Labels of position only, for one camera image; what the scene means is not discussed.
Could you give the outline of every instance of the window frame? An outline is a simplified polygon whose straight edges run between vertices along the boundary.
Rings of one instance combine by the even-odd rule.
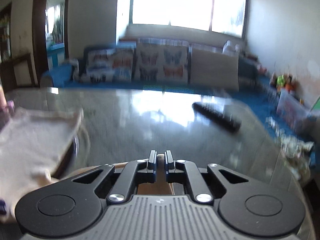
[[[248,24],[248,4],[249,4],[249,0],[246,0],[246,1],[245,1],[245,8],[244,8],[244,22],[243,22],[243,28],[242,28],[242,35],[241,35],[241,37],[235,36],[235,35],[232,35],[232,34],[225,34],[225,33],[221,33],[221,34],[225,34],[225,35],[228,35],[228,36],[240,38],[240,39],[242,39],[242,40],[245,39],[246,30],[247,30],[247,24]],[[207,30],[207,31],[200,30],[200,31],[217,33],[217,32],[215,32],[215,31],[212,31],[213,7],[214,7],[214,0],[212,0],[212,4],[211,4],[211,17],[210,17],[209,30]],[[133,23],[132,23],[132,16],[133,16],[133,0],[130,0],[129,24],[133,24]]]

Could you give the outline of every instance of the brown wooden door frame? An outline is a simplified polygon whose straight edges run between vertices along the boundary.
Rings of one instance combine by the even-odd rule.
[[[66,58],[69,58],[68,51],[68,2],[65,0],[64,7],[64,49]],[[47,47],[45,39],[45,7],[47,0],[33,0],[32,8],[32,44],[33,58],[35,61],[36,76],[38,85],[41,76],[49,70]]]

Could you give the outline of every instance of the gray table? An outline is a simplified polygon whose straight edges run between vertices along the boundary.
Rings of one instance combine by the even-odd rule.
[[[89,154],[79,153],[72,169],[142,159],[153,149],[158,153],[171,150],[174,159],[190,160],[198,167],[221,164],[291,191],[305,203],[301,187],[284,166],[273,139],[250,108],[239,101],[160,91],[57,88],[19,89],[6,98],[13,100],[15,107],[26,109],[83,109],[91,148]],[[241,129],[231,134],[195,114],[191,107],[195,101],[216,103],[242,121]],[[309,211],[299,236],[316,239]]]

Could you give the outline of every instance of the black remote control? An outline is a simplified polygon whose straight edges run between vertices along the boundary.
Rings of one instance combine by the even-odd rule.
[[[192,107],[195,111],[231,132],[237,132],[240,129],[241,122],[233,119],[231,115],[227,115],[226,113],[214,109],[212,103],[195,102],[192,104]]]

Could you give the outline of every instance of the window pane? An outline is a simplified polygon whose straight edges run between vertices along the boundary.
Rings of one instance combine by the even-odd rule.
[[[212,31],[242,36],[245,0],[214,0]]]
[[[208,30],[212,0],[133,0],[132,23]]]

